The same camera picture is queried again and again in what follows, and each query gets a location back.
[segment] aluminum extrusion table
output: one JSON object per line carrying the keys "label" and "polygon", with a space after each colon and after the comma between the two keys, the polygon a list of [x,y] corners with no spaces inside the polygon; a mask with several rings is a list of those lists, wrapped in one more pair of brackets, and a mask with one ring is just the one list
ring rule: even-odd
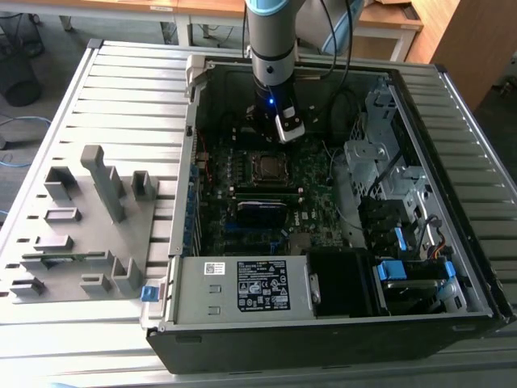
{"label": "aluminum extrusion table", "polygon": [[[165,275],[185,127],[185,66],[191,53],[241,55],[237,50],[110,41],[100,47],[94,42],[86,50],[0,233],[3,268],[11,260],[4,255],[6,242],[23,234],[30,222],[28,212],[37,207],[35,193],[44,190],[41,180],[53,158],[72,160],[78,157],[78,147],[93,143],[104,147],[105,157],[120,175],[145,169],[160,179],[145,278]],[[481,245],[508,299],[517,306],[517,190],[448,75],[432,65],[355,64],[400,70]],[[5,272],[16,270],[4,269],[2,279]],[[440,373],[490,373],[517,366],[513,325],[420,361],[175,376],[145,340],[139,300],[13,305],[0,295],[0,370],[73,386],[285,385],[422,373],[434,373],[437,383]]]}

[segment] blue tab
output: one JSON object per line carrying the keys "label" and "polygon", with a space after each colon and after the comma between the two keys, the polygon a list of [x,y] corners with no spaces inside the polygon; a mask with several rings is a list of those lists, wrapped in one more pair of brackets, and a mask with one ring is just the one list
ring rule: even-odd
{"label": "blue tab", "polygon": [[385,260],[377,265],[379,278],[381,280],[405,280],[406,270],[402,260]]}
{"label": "blue tab", "polygon": [[158,287],[153,287],[152,285],[145,285],[142,287],[140,300],[143,302],[159,302],[160,289]]}
{"label": "blue tab", "polygon": [[452,261],[445,262],[445,270],[447,271],[447,274],[449,275],[449,279],[451,277],[456,276],[456,269],[454,268],[454,264]]}
{"label": "blue tab", "polygon": [[401,228],[395,228],[395,234],[398,238],[398,246],[401,248],[401,251],[407,251],[406,241],[404,240],[404,235],[402,234]]}
{"label": "blue tab", "polygon": [[381,280],[388,279],[388,275],[386,275],[385,267],[382,264],[377,265],[377,272],[379,272],[379,278]]}

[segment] wooden table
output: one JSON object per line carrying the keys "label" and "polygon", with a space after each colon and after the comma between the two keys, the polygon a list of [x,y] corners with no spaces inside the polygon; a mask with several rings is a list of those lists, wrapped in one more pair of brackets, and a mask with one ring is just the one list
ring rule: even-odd
{"label": "wooden table", "polygon": [[[244,0],[8,0],[0,2],[0,11],[176,23],[179,44],[188,46],[192,24],[241,26]],[[61,17],[61,22],[65,29],[71,27],[69,19]],[[353,54],[376,57],[386,51],[383,41],[391,40],[393,46],[384,59],[404,61],[422,26],[419,20],[407,19],[399,6],[372,4],[364,9],[354,31],[358,41]]]}
{"label": "wooden table", "polygon": [[[178,25],[180,45],[191,44],[192,24],[213,24],[223,26],[242,25],[244,0],[178,0],[175,21]],[[404,61],[417,32],[421,31],[420,20],[406,18],[400,6],[367,6],[359,18],[354,35],[361,43],[356,45],[354,57],[375,57],[375,51],[386,51],[382,40],[393,41],[388,57],[390,61]]]}

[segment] power supply label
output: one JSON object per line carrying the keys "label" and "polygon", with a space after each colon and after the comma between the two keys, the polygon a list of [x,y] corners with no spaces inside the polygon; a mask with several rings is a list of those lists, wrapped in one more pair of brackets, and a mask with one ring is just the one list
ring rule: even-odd
{"label": "power supply label", "polygon": [[237,261],[237,304],[242,312],[290,310],[285,261]]}

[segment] black cable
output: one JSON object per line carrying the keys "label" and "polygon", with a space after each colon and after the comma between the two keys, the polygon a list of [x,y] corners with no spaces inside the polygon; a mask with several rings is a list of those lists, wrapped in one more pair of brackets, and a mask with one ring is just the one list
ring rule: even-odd
{"label": "black cable", "polygon": [[223,44],[225,44],[225,43],[228,41],[228,39],[229,39],[230,35],[232,35],[232,32],[233,32],[233,27],[231,27],[231,28],[229,29],[228,35],[226,36],[225,40],[223,40],[222,42],[218,42],[218,43],[217,43],[217,47],[218,47],[218,48],[220,48]]}
{"label": "black cable", "polygon": [[347,67],[345,69],[345,72],[343,73],[343,77],[341,78],[341,81],[338,84],[338,87],[332,92],[327,102],[322,106],[322,108],[319,110],[318,113],[316,113],[315,117],[319,117],[327,107],[332,106],[335,102],[335,99],[337,98],[339,91],[341,88],[345,85],[345,81],[348,77],[348,71],[350,70],[350,62],[352,58],[352,44],[354,40],[354,20],[352,20],[352,13],[350,8],[350,1],[345,0],[345,3],[347,5],[347,17],[348,17],[348,53],[347,53]]}
{"label": "black cable", "polygon": [[426,228],[429,225],[431,221],[434,219],[439,219],[436,214],[429,214],[429,216],[426,218],[426,220],[423,222],[422,230],[420,230],[420,236],[418,237],[418,243],[414,249],[414,258],[417,259],[420,255],[420,247],[422,246],[423,238],[426,235]]}
{"label": "black cable", "polygon": [[332,40],[334,41],[334,58],[332,60],[332,66],[325,74],[320,76],[320,79],[326,79],[334,72],[334,68],[336,67],[336,61],[338,60],[338,41],[336,40],[336,34],[334,31],[334,26],[332,25],[332,19],[330,18],[329,10],[326,8],[325,2],[323,0],[320,0],[320,3],[322,4],[323,10],[325,11],[326,19],[328,20],[330,26],[330,33],[332,34]]}
{"label": "black cable", "polygon": [[246,32],[246,16],[248,15],[248,7],[244,2],[244,16],[242,17],[242,57],[244,58],[244,35]]}
{"label": "black cable", "polygon": [[[338,93],[336,93],[335,97],[332,99],[331,105],[329,106],[329,109],[327,110],[327,113],[326,113],[327,125],[325,125],[325,127],[327,128],[327,132],[329,135],[331,135],[332,132],[334,131],[332,128],[333,127],[332,126],[332,112],[334,111],[336,103],[339,101],[338,97],[340,95],[342,95],[345,99],[347,99],[347,115],[349,117],[355,118],[358,115],[360,115],[363,110],[361,107],[361,104],[359,103],[359,97],[357,96],[357,94],[348,86],[342,87],[338,91]],[[355,106],[355,108],[357,109],[356,115],[354,114],[355,112],[351,108],[353,105],[356,105]]]}
{"label": "black cable", "polygon": [[389,174],[389,172],[390,172],[390,171],[395,167],[395,163],[397,163],[397,162],[398,162],[398,159],[400,159],[400,158],[401,158],[401,156],[402,156],[402,151],[401,151],[401,150],[399,150],[399,151],[397,152],[397,154],[393,157],[393,159],[391,159],[391,160],[389,161],[388,166],[386,166],[385,170],[384,170],[384,171],[382,171],[382,172],[379,174],[379,176],[377,176],[377,177],[375,178],[375,180],[374,180],[374,181],[373,181],[373,183],[372,183],[372,186],[370,186],[370,188],[368,189],[368,192],[366,193],[366,196],[370,196],[370,194],[372,194],[372,191],[373,191],[373,189],[375,188],[375,186],[376,186],[377,184],[379,184],[380,182],[382,182],[382,181],[383,181],[383,179],[386,177],[386,175],[388,175],[388,174]]}

